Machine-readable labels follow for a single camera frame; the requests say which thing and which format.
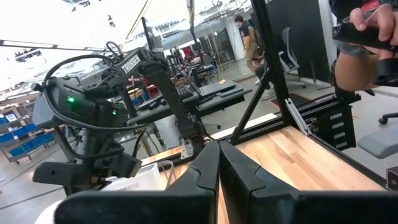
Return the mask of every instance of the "office chair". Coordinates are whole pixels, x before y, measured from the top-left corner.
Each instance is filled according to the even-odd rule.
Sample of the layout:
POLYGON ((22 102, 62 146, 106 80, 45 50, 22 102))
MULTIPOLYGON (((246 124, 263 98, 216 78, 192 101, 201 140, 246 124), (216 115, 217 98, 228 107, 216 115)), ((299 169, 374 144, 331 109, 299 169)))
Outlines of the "office chair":
POLYGON ((305 83, 300 81, 300 75, 298 73, 298 69, 300 65, 297 63, 296 56, 294 55, 292 46, 290 45, 290 28, 286 27, 282 31, 282 40, 284 41, 284 44, 286 46, 286 55, 284 59, 282 59, 282 54, 279 54, 280 62, 282 64, 282 67, 284 69, 285 75, 297 75, 298 80, 286 80, 287 85, 299 85, 302 88, 305 88, 305 83))

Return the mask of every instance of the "wooden table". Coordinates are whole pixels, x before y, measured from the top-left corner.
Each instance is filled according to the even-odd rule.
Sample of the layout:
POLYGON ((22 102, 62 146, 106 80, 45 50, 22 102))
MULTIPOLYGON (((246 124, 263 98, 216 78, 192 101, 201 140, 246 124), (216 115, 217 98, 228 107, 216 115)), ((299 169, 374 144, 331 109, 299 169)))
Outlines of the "wooden table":
MULTIPOLYGON (((236 147, 271 174, 299 190, 384 190, 360 171, 291 126, 236 147)), ((155 161, 180 151, 181 148, 176 148, 146 161, 155 161)), ((177 178, 188 166, 184 164, 175 168, 177 178)), ((164 172, 161 176, 166 181, 164 172)), ((229 223, 221 190, 218 223, 229 223)))
MULTIPOLYGON (((253 127, 253 126, 257 125, 257 124, 261 124, 261 123, 263 123, 265 121, 269 121, 269 120, 272 120, 272 119, 277 118, 277 117, 278 116, 276 116, 275 114, 269 113, 267 115, 264 115, 264 116, 261 116, 259 118, 252 119, 252 120, 248 121, 244 128, 247 129, 247 128, 253 127)), ((228 129, 222 130, 222 131, 217 132, 215 134, 212 134, 211 137, 213 139, 223 138, 225 136, 228 136, 228 135, 234 133, 234 130, 235 130, 236 127, 238 127, 238 125, 233 126, 232 128, 228 128, 228 129)))

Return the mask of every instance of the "pole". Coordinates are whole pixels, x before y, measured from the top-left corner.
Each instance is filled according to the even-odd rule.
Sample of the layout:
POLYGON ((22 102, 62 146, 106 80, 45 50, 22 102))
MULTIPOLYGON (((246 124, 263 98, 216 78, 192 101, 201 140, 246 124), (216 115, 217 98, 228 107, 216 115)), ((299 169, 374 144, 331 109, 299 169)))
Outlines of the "pole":
MULTIPOLYGON (((267 64, 269 65, 269 70, 271 71, 270 75, 273 75, 274 78, 274 86, 275 86, 275 94, 279 103, 280 113, 283 117, 285 123, 293 123, 293 117, 290 114, 287 105, 285 104, 285 99, 289 98, 289 91, 286 86, 286 80, 284 76, 284 71, 282 69, 282 65, 279 60, 279 53, 274 43, 274 35, 272 31, 272 25, 269 19, 269 14, 267 10, 267 4, 265 0, 251 0, 252 8, 254 11, 254 15, 257 19, 258 28, 261 35, 261 40, 263 46, 266 48, 266 59, 267 64)), ((257 92, 254 94, 252 101, 249 104, 249 107, 245 111, 242 120, 239 122, 238 127, 234 130, 234 133, 231 137, 231 142, 236 142, 241 133, 243 132, 244 127, 248 123, 254 109, 256 108, 258 101, 262 93, 264 92, 266 85, 268 83, 261 82, 257 92)))
MULTIPOLYGON (((197 40, 197 36, 195 35, 195 27, 191 26, 191 27, 189 28, 189 30, 190 30, 190 32, 191 32, 193 41, 194 41, 194 43, 195 43, 195 47, 198 47, 200 44, 199 44, 199 42, 198 42, 198 40, 197 40)), ((200 63, 201 63, 202 65, 204 65, 205 63, 204 63, 204 61, 203 61, 203 57, 201 56, 200 50, 199 50, 198 53, 199 53, 200 63)))
POLYGON ((134 105, 130 99, 130 95, 126 89, 121 92, 121 96, 123 103, 126 106, 127 112, 129 113, 129 118, 135 118, 137 116, 137 111, 134 108, 134 105))
POLYGON ((145 33, 145 37, 147 38, 148 48, 150 51, 153 51, 154 46, 152 45, 152 40, 149 37, 149 32, 148 32, 148 27, 147 27, 147 22, 146 22, 145 17, 142 17, 141 21, 142 21, 142 25, 144 26, 144 33, 145 33))

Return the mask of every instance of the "human hand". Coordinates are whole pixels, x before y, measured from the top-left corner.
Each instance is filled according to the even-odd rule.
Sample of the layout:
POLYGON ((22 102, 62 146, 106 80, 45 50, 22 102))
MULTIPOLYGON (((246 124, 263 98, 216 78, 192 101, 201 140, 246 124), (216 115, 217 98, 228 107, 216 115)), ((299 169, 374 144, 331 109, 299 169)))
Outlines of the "human hand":
MULTIPOLYGON (((349 19, 358 31, 364 31, 368 26, 377 27, 380 41, 391 39, 391 45, 398 45, 398 12, 393 12, 390 4, 379 6, 367 19, 365 19, 364 12, 360 8, 356 8, 351 11, 349 19)), ((378 54, 380 60, 394 57, 394 54, 388 50, 363 47, 378 54)))

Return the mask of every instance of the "gray chair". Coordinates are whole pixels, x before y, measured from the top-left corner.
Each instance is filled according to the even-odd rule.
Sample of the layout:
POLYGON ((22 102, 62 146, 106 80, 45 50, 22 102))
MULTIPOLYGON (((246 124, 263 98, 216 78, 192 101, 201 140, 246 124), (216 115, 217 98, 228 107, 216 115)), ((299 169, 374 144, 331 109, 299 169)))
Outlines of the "gray chair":
POLYGON ((286 80, 286 84, 287 85, 299 85, 302 88, 305 88, 306 87, 305 83, 300 81, 300 75, 298 73, 298 69, 300 68, 300 65, 297 62, 297 58, 294 55, 292 46, 290 44, 290 28, 289 27, 286 27, 282 31, 282 39, 286 45, 286 53, 290 60, 289 62, 286 62, 285 60, 282 60, 282 58, 280 57, 280 62, 284 69, 285 75, 289 74, 289 75, 297 75, 298 76, 298 80, 286 80))
POLYGON ((358 147, 378 159, 384 159, 398 152, 398 126, 391 126, 361 138, 358 147))

